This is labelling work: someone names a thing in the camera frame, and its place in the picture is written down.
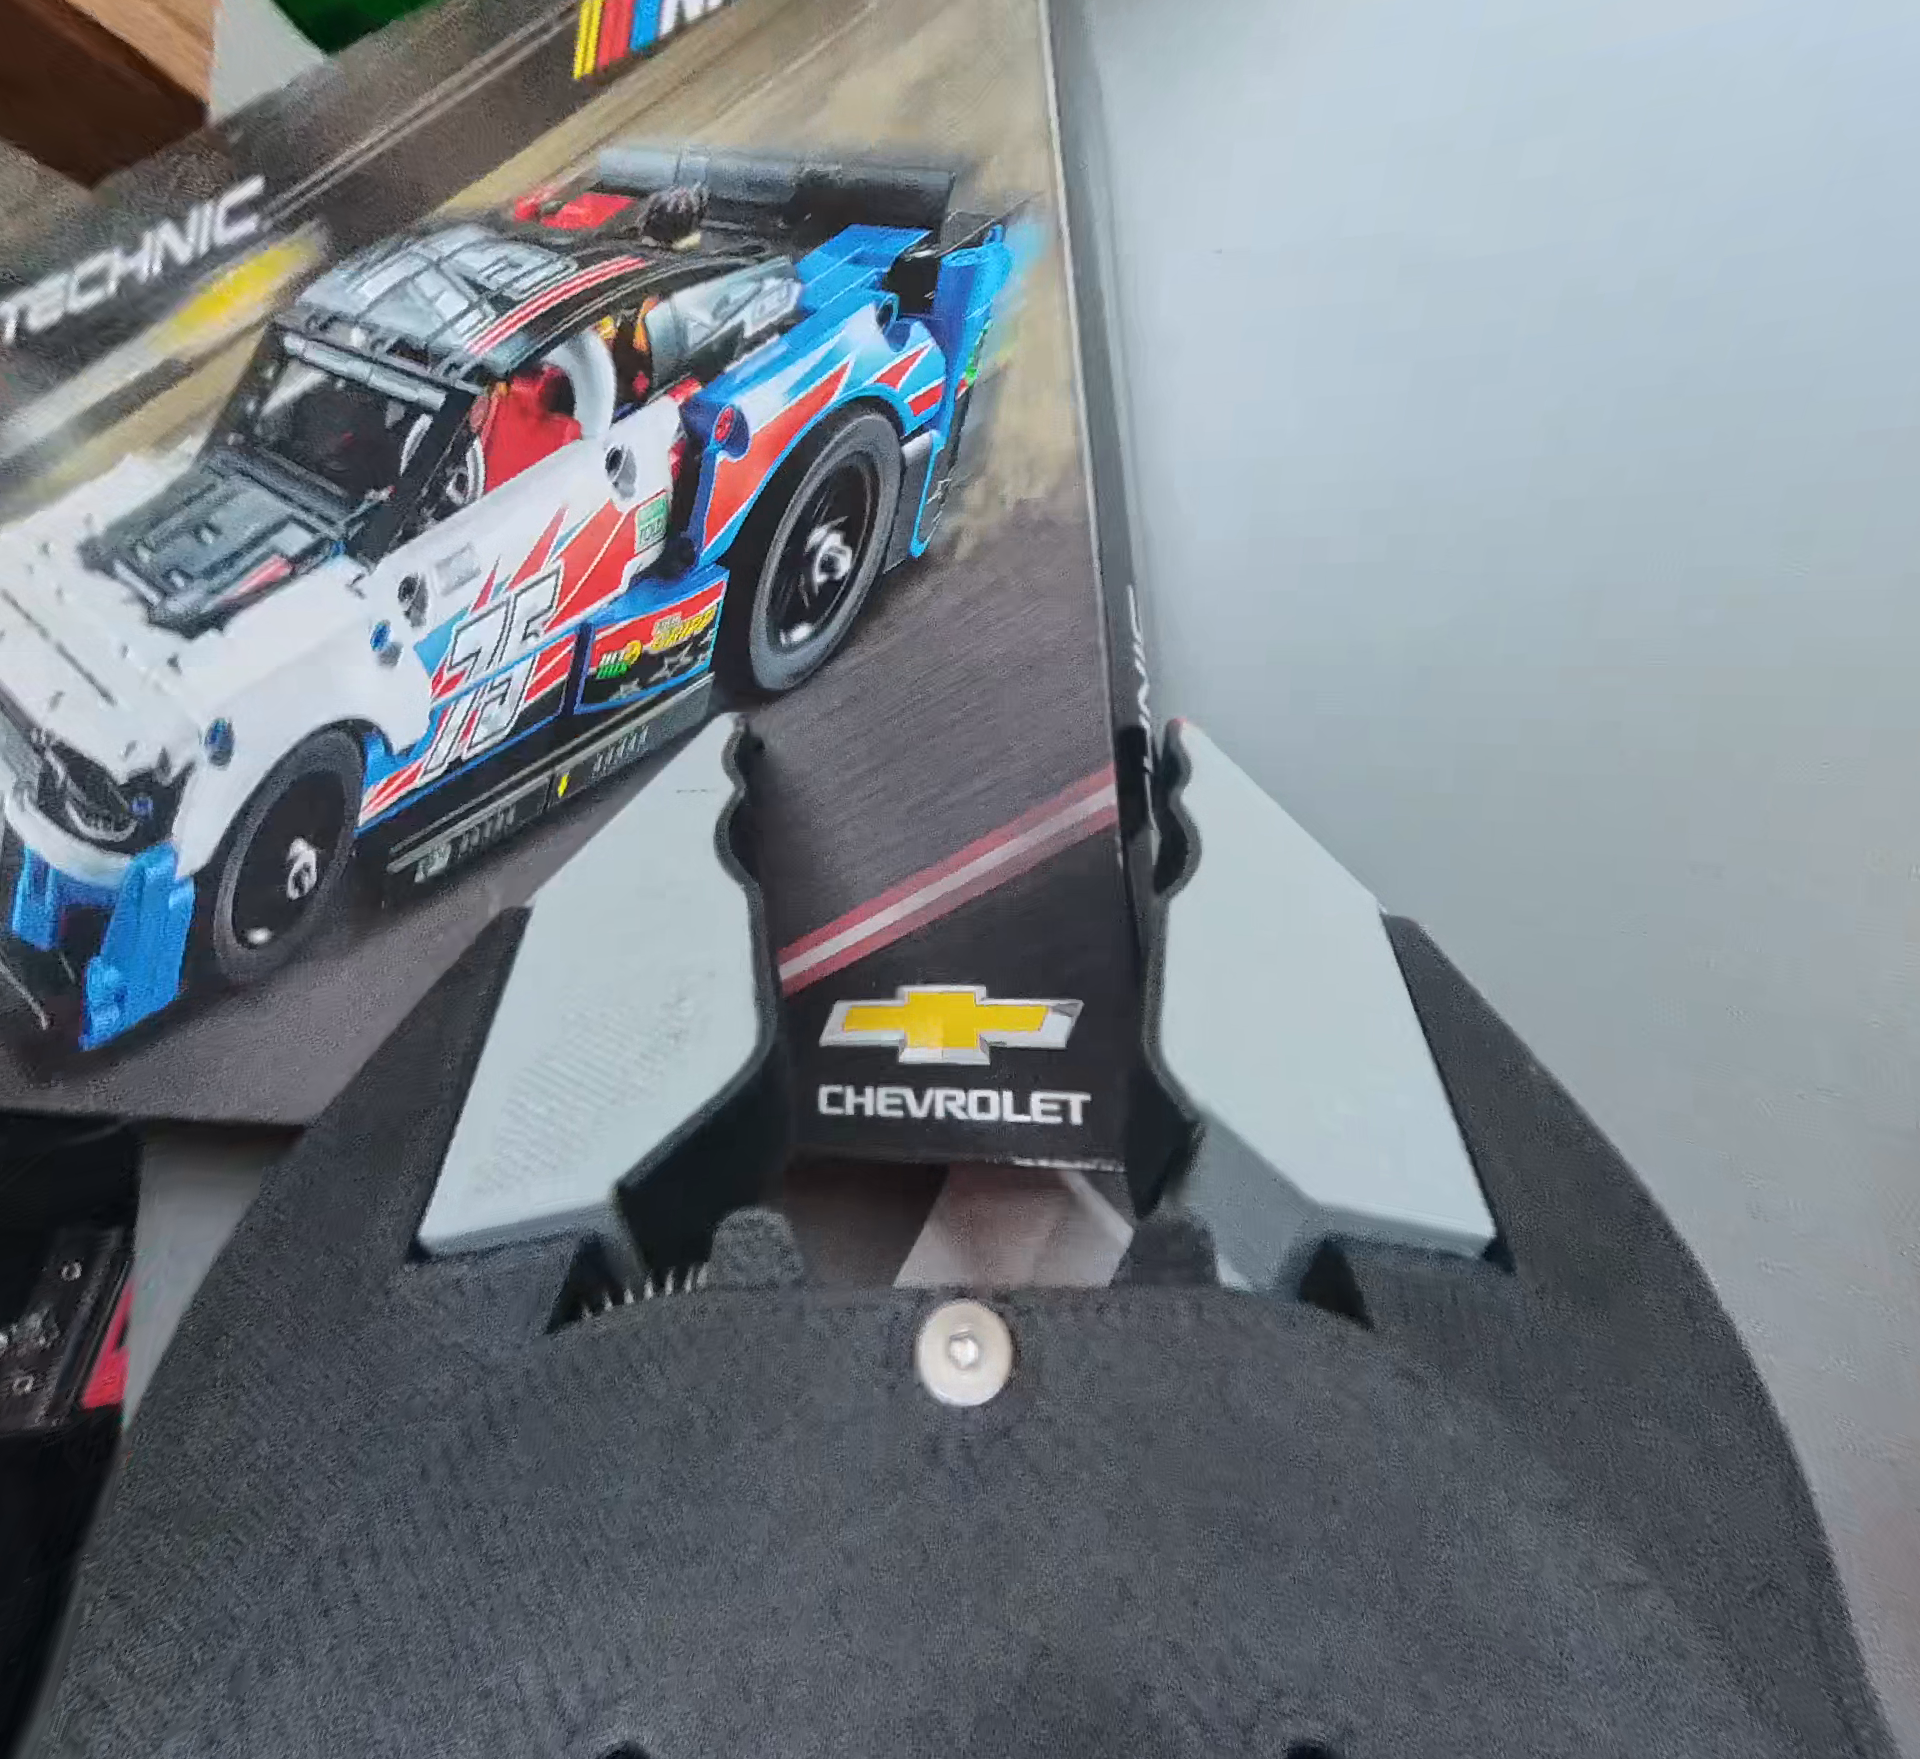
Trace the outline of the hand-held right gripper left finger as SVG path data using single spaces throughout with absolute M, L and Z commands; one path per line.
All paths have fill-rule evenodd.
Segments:
M 596 1242 L 688 1278 L 778 1160 L 778 992 L 739 852 L 755 738 L 690 736 L 528 902 L 416 1244 Z

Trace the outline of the race car lego box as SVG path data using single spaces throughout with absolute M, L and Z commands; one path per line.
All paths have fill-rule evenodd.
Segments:
M 442 0 L 3 189 L 3 1114 L 296 1128 L 741 726 L 798 1136 L 1154 1176 L 1052 0 Z

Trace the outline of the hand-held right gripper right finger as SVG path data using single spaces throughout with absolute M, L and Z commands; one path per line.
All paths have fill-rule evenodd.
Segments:
M 1160 758 L 1143 1058 L 1193 1144 L 1164 1186 L 1239 1292 L 1329 1244 L 1497 1244 L 1377 898 L 1195 724 Z

